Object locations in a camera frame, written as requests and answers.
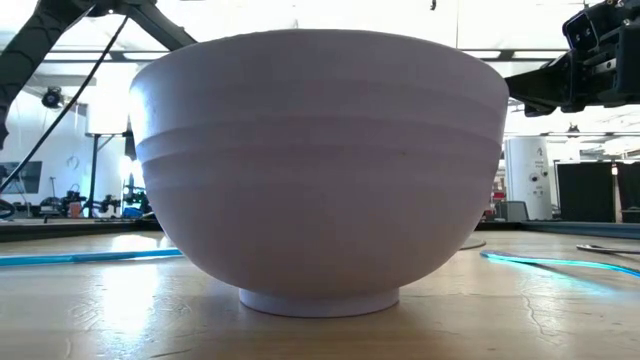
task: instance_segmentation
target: bowl foot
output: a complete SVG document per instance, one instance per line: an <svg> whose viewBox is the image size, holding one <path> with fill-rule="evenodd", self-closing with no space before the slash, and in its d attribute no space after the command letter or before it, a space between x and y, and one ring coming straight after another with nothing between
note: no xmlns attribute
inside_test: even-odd
<svg viewBox="0 0 640 360"><path fill-rule="evenodd" d="M399 290L337 299L281 298L240 289L240 301L261 312L307 318L363 315L386 309L398 302Z"/></svg>

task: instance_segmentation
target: blue cable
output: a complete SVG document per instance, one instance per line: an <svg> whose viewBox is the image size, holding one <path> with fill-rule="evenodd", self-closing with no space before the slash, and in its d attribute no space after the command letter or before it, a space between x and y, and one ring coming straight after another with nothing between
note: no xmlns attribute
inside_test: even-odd
<svg viewBox="0 0 640 360"><path fill-rule="evenodd" d="M97 253L77 253L77 254L57 254L57 255L35 255L35 256L3 256L0 257L0 267L2 266L23 266L23 265L50 265L65 263L83 263L91 261L115 261L136 259L157 256L180 256L182 252L176 248L156 249L145 251L125 251L125 252L97 252Z"/></svg>
<svg viewBox="0 0 640 360"><path fill-rule="evenodd" d="M628 268L625 266L619 266L607 263L598 263L593 261L582 260L561 260L561 259L549 259L549 258L537 258L529 256L519 256L509 254L501 251L482 250L480 255L495 260L511 261L521 264L538 264L538 265L568 265L568 266L582 266L596 269L605 269L619 271L625 274L640 277L640 270Z"/></svg>

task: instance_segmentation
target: ceiling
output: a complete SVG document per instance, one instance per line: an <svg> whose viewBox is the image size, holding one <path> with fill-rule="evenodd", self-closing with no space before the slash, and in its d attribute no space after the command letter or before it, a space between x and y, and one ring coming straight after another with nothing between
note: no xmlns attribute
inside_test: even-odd
<svg viewBox="0 0 640 360"><path fill-rule="evenodd" d="M0 0L0 6L4 10L0 12L0 49L30 16L36 2L37 0ZM494 49L527 49L547 50L545 53L530 51L529 54L548 58L552 53L561 54L567 47L561 31L562 24L583 9L584 3L599 2L439 0L435 11L429 9L431 0L158 0L157 6L198 41L295 27L365 29L419 37L464 50L482 50L473 54L478 53L479 57L491 56L487 53ZM83 56L68 53L73 51L101 51L121 21L122 17L119 15L83 19L58 41L54 50L66 53L55 54L55 59L77 60L79 56ZM130 21L113 50L166 49ZM542 62L490 62L503 76L533 70L541 64ZM90 62L49 62L39 67L36 76L45 79L39 82L42 85L47 79L59 79L60 76L86 75L91 66ZM98 86L90 87L81 100L90 102L95 99L101 93L99 89L104 83L115 88L122 87L116 84L122 82L126 87L139 66L135 63L103 64L96 75ZM76 82L75 86L69 82L64 87L65 93L73 94L80 80ZM508 134L565 132L571 124L578 125L583 132L640 131L638 106L589 108L571 115L558 111L539 118L526 118L521 110L521 106L510 107L506 126Z"/></svg>

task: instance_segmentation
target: workbench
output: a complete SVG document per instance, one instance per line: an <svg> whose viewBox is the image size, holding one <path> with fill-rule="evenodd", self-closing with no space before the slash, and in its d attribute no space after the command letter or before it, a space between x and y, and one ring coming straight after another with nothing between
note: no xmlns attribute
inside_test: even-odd
<svg viewBox="0 0 640 360"><path fill-rule="evenodd" d="M492 262L482 249L639 268L577 244L637 240L483 231L390 309L296 319L250 310L184 257L0 268L0 359L640 359L640 278ZM0 254L172 247L160 232L0 244Z"/></svg>

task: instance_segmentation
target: wall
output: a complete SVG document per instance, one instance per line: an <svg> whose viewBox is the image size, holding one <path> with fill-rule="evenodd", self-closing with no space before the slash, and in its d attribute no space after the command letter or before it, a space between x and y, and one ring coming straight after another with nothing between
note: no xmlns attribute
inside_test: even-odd
<svg viewBox="0 0 640 360"><path fill-rule="evenodd" d="M14 101L7 128L4 150L0 162L19 162L32 149L58 116L59 111L48 110L40 99L22 92ZM55 195L62 197L74 184L78 184L83 196L89 195L91 176L91 152L93 139L85 135L87 119L70 111L51 133L32 161L42 161L42 176L37 194L26 194L32 204L53 196L50 178L55 178ZM113 139L99 153L96 171L96 200L106 194L120 196L119 161L124 154L124 140ZM10 202L23 202L19 194L0 195Z"/></svg>

